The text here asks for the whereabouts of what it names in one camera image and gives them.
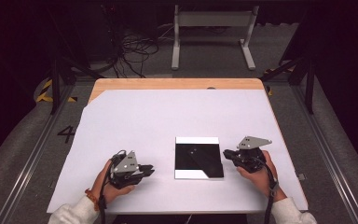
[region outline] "sleeve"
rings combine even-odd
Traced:
[[[272,205],[272,215],[275,217],[277,224],[314,224],[317,223],[311,213],[301,213],[298,211],[293,198],[280,200]]]
[[[94,211],[94,203],[87,196],[83,196],[74,206],[64,204],[57,209],[51,214],[48,224],[93,223],[99,214]]]

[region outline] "gray floor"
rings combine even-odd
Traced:
[[[296,25],[255,27],[250,44],[256,65],[255,71],[247,69],[238,41],[223,41],[216,44],[205,39],[205,42],[194,42],[191,36],[215,34],[189,30],[182,37],[178,71],[171,70],[172,41],[166,39],[160,43],[158,53],[144,63],[143,72],[147,77],[260,77],[264,70],[277,66],[295,29]],[[238,30],[229,29],[223,35],[216,35],[213,38],[223,37],[226,40],[227,36],[238,33]],[[134,66],[134,69],[139,70],[140,67]],[[129,69],[125,72],[129,77],[136,77]],[[112,70],[105,72],[104,75],[115,76]],[[351,212],[358,211],[358,156],[318,83],[316,82],[313,101],[315,114],[309,116],[304,112],[301,100],[298,100],[298,93],[303,91],[303,86],[290,87],[285,82],[285,77],[282,75],[274,78],[266,85],[272,89],[270,103],[296,171],[306,177],[301,181],[301,185],[309,201],[310,212],[319,223],[358,223],[358,213],[355,217]],[[92,90],[91,79],[79,80],[81,81],[72,89],[68,89],[70,96],[78,97],[76,103],[64,104],[54,118],[49,114],[51,103],[37,103],[36,108],[19,123],[1,146],[0,211],[7,198],[13,195],[10,192],[21,176],[21,170],[30,155],[34,155],[35,146],[41,146],[43,153],[36,155],[35,169],[31,169],[31,175],[25,178],[23,191],[20,191],[18,200],[12,206],[6,206],[9,207],[5,210],[9,211],[8,216],[3,218],[5,213],[2,214],[0,222],[48,222],[48,203],[73,140],[71,137],[66,144],[66,136],[59,136],[57,133],[69,125],[76,129],[82,109],[87,104]],[[53,120],[53,125],[46,130],[46,124],[52,119],[56,120]],[[313,121],[320,127],[322,140],[318,130],[315,131],[312,126]],[[49,131],[49,135],[46,141],[43,141],[40,135],[46,131]],[[262,223],[262,220],[263,214],[249,216],[249,223]]]

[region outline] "white paper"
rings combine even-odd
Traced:
[[[156,170],[107,213],[179,214],[263,211],[267,199],[224,158],[245,135],[270,139],[268,150],[280,186],[300,210],[308,204],[268,97],[263,90],[105,91],[83,111],[72,148],[48,207],[75,204],[91,188],[106,161],[121,149],[135,151],[140,164]],[[176,136],[216,136],[225,178],[175,180]]]

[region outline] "human hand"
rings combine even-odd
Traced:
[[[277,170],[275,168],[274,163],[271,160],[269,153],[267,151],[263,150],[263,155],[266,158],[266,165],[271,170],[275,179],[278,179]],[[252,183],[257,187],[257,189],[260,190],[264,195],[266,195],[267,197],[270,195],[269,175],[268,175],[266,169],[261,169],[257,172],[250,174],[242,167],[237,166],[237,171],[240,173],[241,176],[252,181]],[[286,195],[284,194],[284,192],[281,188],[278,188],[276,195],[274,197],[274,202],[277,202],[284,198],[286,198]]]
[[[111,163],[111,161],[109,160],[106,163],[106,165],[104,166],[104,168],[101,170],[101,172],[98,173],[97,178],[95,179],[94,185],[92,186],[91,194],[96,199],[100,198],[101,187],[102,187],[102,185],[104,185],[104,183],[103,183],[104,176],[106,174],[106,171],[109,169],[110,163]],[[133,186],[133,185],[127,186],[123,189],[116,189],[111,184],[104,185],[103,196],[105,198],[106,204],[111,203],[116,197],[118,197],[120,195],[125,195],[125,194],[130,193],[133,189],[135,189],[135,186]]]

